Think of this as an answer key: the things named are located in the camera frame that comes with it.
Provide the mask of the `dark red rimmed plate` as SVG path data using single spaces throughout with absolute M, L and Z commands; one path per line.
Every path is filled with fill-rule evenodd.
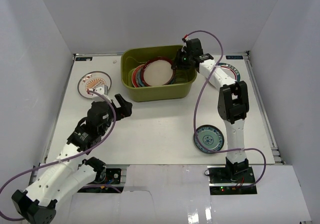
M 152 86 L 163 86 L 169 84 L 175 76 L 172 67 L 172 60 L 166 57 L 156 57 L 144 64 L 145 80 Z

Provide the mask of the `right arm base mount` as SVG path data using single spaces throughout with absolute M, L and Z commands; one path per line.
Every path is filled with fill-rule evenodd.
M 235 177 L 227 173 L 225 167 L 209 167 L 204 171 L 208 177 L 210 195 L 251 195 L 257 194 L 256 179 L 253 169 L 242 172 Z

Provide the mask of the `orange sunburst plate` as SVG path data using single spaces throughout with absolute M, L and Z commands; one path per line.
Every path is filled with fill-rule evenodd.
M 95 90 L 97 87 L 106 85 L 106 91 L 109 92 L 112 87 L 111 77 L 102 71 L 93 71 L 82 76 L 77 84 L 78 93 L 86 98 L 91 99 L 93 96 L 87 93 L 88 89 Z

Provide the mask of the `grey deer plate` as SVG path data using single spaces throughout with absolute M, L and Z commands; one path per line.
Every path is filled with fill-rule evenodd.
M 137 83 L 137 85 L 138 85 L 139 87 L 144 87 L 144 84 L 143 84 L 143 82 L 141 81 L 141 77 L 140 77 L 141 69 L 142 69 L 142 67 L 140 67 L 140 68 L 137 70 L 135 79 L 136 79 L 136 83 Z

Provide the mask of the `teal scalloped plate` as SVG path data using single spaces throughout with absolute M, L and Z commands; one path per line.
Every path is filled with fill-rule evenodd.
M 144 65 L 140 65 L 139 67 L 142 67 L 141 73 L 140 73 L 141 81 L 143 82 L 143 84 L 144 84 L 145 87 L 149 87 L 150 85 L 146 82 L 145 77 L 144 77 L 144 74 L 145 74 L 145 70 L 146 70 L 146 69 L 145 69 Z

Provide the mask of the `red and teal plate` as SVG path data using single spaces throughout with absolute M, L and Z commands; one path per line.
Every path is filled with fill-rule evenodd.
M 138 78 L 137 78 L 137 72 L 139 71 L 138 68 L 135 68 L 132 75 L 131 75 L 131 81 L 132 81 L 132 84 L 135 88 L 139 88 L 141 87 L 140 84 L 139 84 L 139 81 L 138 81 Z

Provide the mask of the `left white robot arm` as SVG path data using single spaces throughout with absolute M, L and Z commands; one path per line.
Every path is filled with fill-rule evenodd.
M 115 95 L 119 107 L 106 95 L 97 92 L 94 95 L 102 100 L 91 103 L 86 117 L 78 122 L 54 164 L 44 165 L 44 172 L 34 183 L 12 195 L 17 212 L 29 223 L 51 223 L 64 201 L 87 184 L 104 181 L 107 165 L 87 156 L 105 141 L 116 121 L 131 116 L 133 105 L 121 94 Z

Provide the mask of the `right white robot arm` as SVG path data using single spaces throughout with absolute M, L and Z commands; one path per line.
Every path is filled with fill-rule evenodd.
M 205 54 L 198 38 L 185 36 L 182 41 L 185 45 L 177 51 L 172 68 L 195 69 L 219 90 L 217 111 L 227 133 L 226 178 L 231 183 L 238 183 L 249 169 L 244 149 L 244 124 L 249 111 L 247 84 L 229 76 L 222 69 L 220 60 L 215 61 L 211 54 Z

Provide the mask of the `blue table label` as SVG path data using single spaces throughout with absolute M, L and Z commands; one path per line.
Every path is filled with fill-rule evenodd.
M 75 61 L 92 61 L 92 57 L 76 57 Z
M 227 60 L 243 60 L 242 55 L 226 55 L 225 56 Z

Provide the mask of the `right blue table label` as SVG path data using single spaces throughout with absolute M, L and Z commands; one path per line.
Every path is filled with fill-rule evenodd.
M 226 55 L 225 56 L 227 60 L 243 60 L 242 55 Z

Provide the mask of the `white plate striped rim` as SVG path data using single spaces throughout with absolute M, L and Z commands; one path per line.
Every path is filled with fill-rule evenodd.
M 210 77 L 209 82 L 219 89 L 224 85 L 232 85 L 241 80 L 241 75 L 237 68 L 230 64 L 219 63 L 215 67 L 215 71 Z

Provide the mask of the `left blue table label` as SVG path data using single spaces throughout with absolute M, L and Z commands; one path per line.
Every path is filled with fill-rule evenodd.
M 92 57 L 76 57 L 75 61 L 92 61 Z

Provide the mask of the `small blue patterned plate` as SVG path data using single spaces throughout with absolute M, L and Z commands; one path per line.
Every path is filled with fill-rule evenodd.
M 196 138 L 195 134 L 194 134 L 194 144 L 195 146 L 203 153 L 207 153 L 210 154 L 210 151 L 221 151 L 224 143 L 225 143 L 225 139 L 224 136 L 222 134 L 222 132 L 216 128 L 215 126 L 212 125 L 202 125 L 199 126 L 196 129 L 196 133 L 198 135 L 198 139 Z

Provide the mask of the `green plastic bin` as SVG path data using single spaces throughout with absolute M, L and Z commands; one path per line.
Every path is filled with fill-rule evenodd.
M 182 48 L 181 45 L 158 46 L 130 49 L 123 53 L 120 62 L 121 81 L 131 100 L 146 102 L 178 99 L 188 95 L 197 77 L 197 73 L 193 69 L 178 70 L 174 82 L 165 86 L 135 87 L 132 83 L 132 74 L 136 67 L 156 57 L 167 57 L 173 61 L 180 48 Z

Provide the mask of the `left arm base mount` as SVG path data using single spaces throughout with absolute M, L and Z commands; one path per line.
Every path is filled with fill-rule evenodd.
M 98 181 L 91 182 L 79 193 L 122 193 L 125 180 L 120 168 L 107 168 Z

